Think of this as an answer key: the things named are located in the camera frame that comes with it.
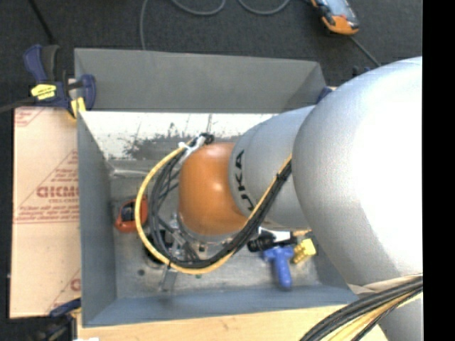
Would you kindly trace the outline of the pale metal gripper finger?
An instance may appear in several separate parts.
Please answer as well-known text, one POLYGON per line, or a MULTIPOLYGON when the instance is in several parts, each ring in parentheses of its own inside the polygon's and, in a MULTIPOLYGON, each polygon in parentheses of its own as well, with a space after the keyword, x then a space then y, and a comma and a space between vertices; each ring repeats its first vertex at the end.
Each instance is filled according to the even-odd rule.
POLYGON ((166 266, 159 282, 159 290, 161 292, 172 292, 174 290, 177 277, 178 271, 170 266, 166 266))

